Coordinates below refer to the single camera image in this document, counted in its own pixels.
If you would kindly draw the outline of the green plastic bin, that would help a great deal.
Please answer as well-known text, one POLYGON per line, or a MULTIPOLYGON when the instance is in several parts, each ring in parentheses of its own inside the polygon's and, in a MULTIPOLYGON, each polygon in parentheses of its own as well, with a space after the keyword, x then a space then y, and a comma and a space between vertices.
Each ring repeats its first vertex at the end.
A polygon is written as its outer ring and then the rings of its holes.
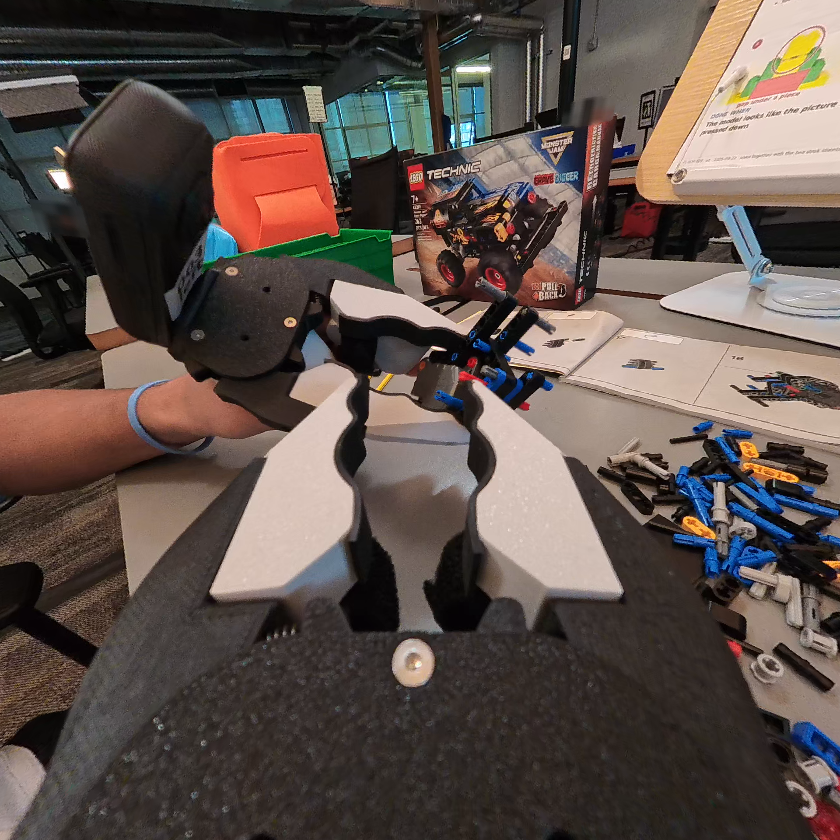
POLYGON ((312 291, 328 298, 338 283, 401 294, 393 282, 392 239, 387 231, 342 228, 289 242, 230 249, 179 279, 190 300, 223 303, 291 302, 306 305, 312 291))

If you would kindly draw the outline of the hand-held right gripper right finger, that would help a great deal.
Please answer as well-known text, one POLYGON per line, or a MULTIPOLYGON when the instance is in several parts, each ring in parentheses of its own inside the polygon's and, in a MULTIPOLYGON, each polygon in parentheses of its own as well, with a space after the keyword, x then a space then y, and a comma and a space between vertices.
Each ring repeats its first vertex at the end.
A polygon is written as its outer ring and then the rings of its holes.
POLYGON ((550 602, 620 602, 623 586, 563 452, 476 381, 463 383, 463 418, 476 479, 466 591, 516 601, 529 628, 550 602))

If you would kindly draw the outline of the orange plastic bin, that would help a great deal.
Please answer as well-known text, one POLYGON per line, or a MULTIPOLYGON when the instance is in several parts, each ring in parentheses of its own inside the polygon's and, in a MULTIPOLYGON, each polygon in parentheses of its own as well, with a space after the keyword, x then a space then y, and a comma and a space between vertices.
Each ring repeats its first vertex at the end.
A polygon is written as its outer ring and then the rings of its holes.
POLYGON ((325 156, 314 133, 258 133, 215 145, 215 211, 241 253, 339 233, 325 156))

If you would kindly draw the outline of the black office chair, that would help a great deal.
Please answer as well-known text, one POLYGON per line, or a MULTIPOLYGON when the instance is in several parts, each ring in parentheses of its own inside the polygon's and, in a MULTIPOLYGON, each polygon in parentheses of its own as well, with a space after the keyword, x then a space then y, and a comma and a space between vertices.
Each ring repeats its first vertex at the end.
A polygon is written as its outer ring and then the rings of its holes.
POLYGON ((44 586, 41 569, 30 562, 1 567, 1 631, 16 630, 87 668, 97 646, 37 608, 44 586))
POLYGON ((86 334, 85 286, 62 248, 40 233, 19 232, 21 246, 44 264, 16 286, 1 276, 1 302, 42 360, 79 350, 92 350, 86 334))

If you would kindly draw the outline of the wooden board with instruction sheet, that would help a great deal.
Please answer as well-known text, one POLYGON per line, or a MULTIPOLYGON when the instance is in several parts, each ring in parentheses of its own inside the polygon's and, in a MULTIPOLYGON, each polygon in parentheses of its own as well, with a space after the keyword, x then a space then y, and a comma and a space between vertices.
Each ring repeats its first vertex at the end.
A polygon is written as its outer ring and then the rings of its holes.
POLYGON ((719 2, 638 191, 660 204, 838 207, 838 26, 838 2, 719 2))

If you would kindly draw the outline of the lego set box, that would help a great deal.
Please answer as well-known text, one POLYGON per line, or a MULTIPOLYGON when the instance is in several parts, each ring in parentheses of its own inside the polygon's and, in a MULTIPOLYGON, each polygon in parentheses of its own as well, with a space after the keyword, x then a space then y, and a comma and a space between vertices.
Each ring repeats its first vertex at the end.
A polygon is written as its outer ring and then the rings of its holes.
POLYGON ((429 298, 574 310, 594 297, 616 118, 555 125, 405 163, 429 298))

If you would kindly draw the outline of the grey and black lego assembly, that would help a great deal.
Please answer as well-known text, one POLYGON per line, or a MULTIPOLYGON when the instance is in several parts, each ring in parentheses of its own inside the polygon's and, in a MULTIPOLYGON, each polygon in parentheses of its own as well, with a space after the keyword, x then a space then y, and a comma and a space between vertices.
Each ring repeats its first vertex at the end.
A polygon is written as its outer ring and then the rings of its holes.
POLYGON ((420 362, 410 396, 428 411, 461 413, 464 403, 458 389, 474 382, 485 385, 511 408, 528 411, 530 396, 538 390, 550 392, 553 384, 539 372, 516 376, 509 352, 532 355, 535 348, 523 341, 526 332, 537 327, 553 334, 555 326, 536 309, 518 305, 512 294, 488 279, 480 278, 477 287, 492 299, 491 305, 467 334, 461 350, 436 350, 420 362))

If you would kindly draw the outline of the light blue round object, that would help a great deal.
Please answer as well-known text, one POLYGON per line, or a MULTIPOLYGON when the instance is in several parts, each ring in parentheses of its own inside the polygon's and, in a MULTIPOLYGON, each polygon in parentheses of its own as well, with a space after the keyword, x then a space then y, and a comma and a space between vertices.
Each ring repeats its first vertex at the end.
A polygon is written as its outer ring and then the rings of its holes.
POLYGON ((234 257, 238 253, 236 239, 216 223, 210 223, 204 237, 204 262, 212 264, 218 259, 234 257))

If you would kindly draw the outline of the lego instruction booklet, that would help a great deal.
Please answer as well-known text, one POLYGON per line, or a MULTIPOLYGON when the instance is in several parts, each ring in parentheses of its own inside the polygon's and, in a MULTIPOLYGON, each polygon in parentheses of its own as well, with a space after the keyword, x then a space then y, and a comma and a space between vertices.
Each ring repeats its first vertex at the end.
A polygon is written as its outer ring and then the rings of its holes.
POLYGON ((606 311, 543 317, 554 331, 530 328, 511 366, 838 453, 836 359, 631 329, 606 311))

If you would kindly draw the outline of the blue wristband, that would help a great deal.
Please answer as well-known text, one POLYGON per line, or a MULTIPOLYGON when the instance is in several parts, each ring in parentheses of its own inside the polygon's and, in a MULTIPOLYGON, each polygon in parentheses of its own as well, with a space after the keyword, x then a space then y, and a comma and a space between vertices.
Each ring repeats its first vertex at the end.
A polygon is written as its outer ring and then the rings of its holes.
POLYGON ((157 440, 154 436, 152 436, 145 426, 140 421, 139 416, 139 403, 142 395, 149 391, 150 389, 167 384, 169 380, 159 380, 159 381, 151 381, 144 383, 138 387, 136 387, 132 393, 130 394, 128 405, 127 405, 127 414, 129 419, 129 424, 131 425, 132 430, 138 436, 140 440, 142 440, 148 446, 151 446, 155 450, 157 450, 161 454, 165 455, 197 455, 202 453, 203 451, 207 450, 215 440, 214 436, 205 436, 201 442, 197 443, 194 442, 192 444, 186 445, 184 447, 173 447, 169 446, 168 444, 164 444, 161 441, 157 440))

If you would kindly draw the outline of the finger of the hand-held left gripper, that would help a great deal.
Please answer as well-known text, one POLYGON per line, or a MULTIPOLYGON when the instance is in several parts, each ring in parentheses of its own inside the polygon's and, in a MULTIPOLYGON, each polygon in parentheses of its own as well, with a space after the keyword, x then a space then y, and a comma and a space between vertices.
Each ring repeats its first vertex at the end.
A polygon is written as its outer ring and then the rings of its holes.
POLYGON ((450 354, 467 350, 466 334, 458 324, 396 290, 335 280, 329 294, 331 320, 350 344, 352 368, 373 368, 373 340, 396 337, 417 346, 450 354))
MULTIPOLYGON (((404 339, 382 337, 373 340, 373 369, 384 373, 406 374, 428 351, 404 339)), ((327 402, 334 393, 347 396, 353 407, 368 408, 369 375, 352 368, 350 362, 362 362, 348 352, 338 329, 312 329, 296 340, 289 349, 289 373, 295 375, 290 387, 290 404, 295 407, 316 408, 327 402)))

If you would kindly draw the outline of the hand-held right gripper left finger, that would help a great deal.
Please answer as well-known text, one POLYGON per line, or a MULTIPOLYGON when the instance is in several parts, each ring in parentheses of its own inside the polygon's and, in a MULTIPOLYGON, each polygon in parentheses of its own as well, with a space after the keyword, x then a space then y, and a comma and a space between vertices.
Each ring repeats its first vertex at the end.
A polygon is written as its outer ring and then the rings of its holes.
POLYGON ((341 602, 357 582, 364 515, 354 474, 366 455, 369 381, 342 376, 268 452, 209 588, 215 602, 341 602))

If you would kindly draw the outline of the person's left hand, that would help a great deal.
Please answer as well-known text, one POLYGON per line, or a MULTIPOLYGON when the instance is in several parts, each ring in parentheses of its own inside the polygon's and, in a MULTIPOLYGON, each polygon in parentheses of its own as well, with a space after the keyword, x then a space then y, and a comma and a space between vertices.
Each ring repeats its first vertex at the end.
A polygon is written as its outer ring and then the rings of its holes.
POLYGON ((155 440, 171 446, 209 437, 245 439, 270 430, 244 408, 222 400, 216 384, 183 375, 156 385, 140 400, 139 419, 155 440))

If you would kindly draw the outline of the person's left forearm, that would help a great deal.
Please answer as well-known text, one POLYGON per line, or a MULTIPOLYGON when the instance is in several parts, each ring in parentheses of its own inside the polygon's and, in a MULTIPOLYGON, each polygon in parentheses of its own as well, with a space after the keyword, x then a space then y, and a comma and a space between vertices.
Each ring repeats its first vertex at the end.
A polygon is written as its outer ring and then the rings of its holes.
POLYGON ((2 395, 2 496, 72 490, 159 457, 133 430, 129 401, 107 390, 2 395))

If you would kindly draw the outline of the red container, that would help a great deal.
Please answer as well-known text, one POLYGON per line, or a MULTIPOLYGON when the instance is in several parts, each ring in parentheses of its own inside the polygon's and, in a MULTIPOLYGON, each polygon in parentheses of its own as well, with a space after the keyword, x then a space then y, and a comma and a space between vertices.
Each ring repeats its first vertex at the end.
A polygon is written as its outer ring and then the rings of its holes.
POLYGON ((658 230, 663 207, 648 201, 628 204, 621 224, 621 238, 653 238, 658 230))

